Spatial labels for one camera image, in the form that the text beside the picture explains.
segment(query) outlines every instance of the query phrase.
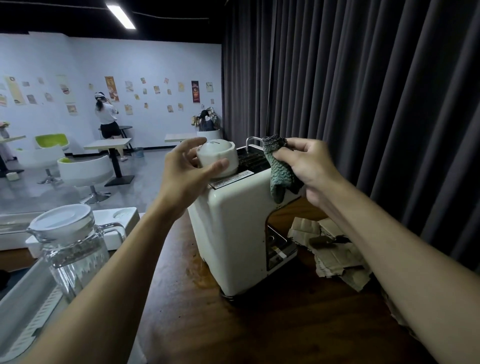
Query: black shorts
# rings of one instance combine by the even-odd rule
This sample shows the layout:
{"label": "black shorts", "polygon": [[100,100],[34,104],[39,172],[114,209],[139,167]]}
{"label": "black shorts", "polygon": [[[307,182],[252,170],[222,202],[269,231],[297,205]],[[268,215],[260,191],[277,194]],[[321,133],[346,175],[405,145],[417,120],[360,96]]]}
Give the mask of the black shorts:
{"label": "black shorts", "polygon": [[110,124],[100,124],[100,130],[102,132],[102,137],[105,139],[121,135],[119,125],[116,121],[111,122]]}

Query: ceiling light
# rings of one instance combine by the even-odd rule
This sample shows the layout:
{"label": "ceiling light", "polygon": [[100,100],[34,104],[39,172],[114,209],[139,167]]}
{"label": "ceiling light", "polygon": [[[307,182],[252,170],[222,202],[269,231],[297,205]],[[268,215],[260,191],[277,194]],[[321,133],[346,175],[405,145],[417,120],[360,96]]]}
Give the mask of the ceiling light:
{"label": "ceiling light", "polygon": [[127,14],[123,11],[123,9],[119,5],[109,5],[107,4],[107,7],[110,9],[110,11],[117,17],[118,20],[120,20],[120,23],[127,28],[127,29],[135,29],[135,26],[133,23],[130,21],[128,18]]}

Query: curtain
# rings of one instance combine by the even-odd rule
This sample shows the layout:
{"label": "curtain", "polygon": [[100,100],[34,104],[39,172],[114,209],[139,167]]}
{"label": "curtain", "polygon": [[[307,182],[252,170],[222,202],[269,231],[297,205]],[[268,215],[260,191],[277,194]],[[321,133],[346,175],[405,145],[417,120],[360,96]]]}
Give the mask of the curtain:
{"label": "curtain", "polygon": [[480,1],[230,0],[225,137],[328,143],[347,179],[480,272]]}

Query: hand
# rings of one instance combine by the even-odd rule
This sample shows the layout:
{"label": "hand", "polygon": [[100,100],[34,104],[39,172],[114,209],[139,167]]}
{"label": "hand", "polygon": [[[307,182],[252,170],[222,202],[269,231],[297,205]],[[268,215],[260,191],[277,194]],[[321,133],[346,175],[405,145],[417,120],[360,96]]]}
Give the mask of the hand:
{"label": "hand", "polygon": [[187,139],[165,156],[162,185],[158,204],[176,220],[205,190],[208,181],[228,167],[228,159],[197,168],[197,147],[207,141],[204,137]]}
{"label": "hand", "polygon": [[330,158],[327,144],[301,138],[288,138],[287,142],[295,150],[283,147],[273,152],[273,156],[292,167],[293,173],[306,185],[307,199],[320,207],[323,189],[343,179]]}

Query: trash bin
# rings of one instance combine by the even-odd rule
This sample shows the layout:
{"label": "trash bin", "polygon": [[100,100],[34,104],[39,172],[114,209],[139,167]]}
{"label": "trash bin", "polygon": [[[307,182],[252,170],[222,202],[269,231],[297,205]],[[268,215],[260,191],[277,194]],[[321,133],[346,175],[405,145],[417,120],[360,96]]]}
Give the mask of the trash bin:
{"label": "trash bin", "polygon": [[143,158],[144,157],[144,149],[142,147],[134,148],[133,155],[136,158]]}

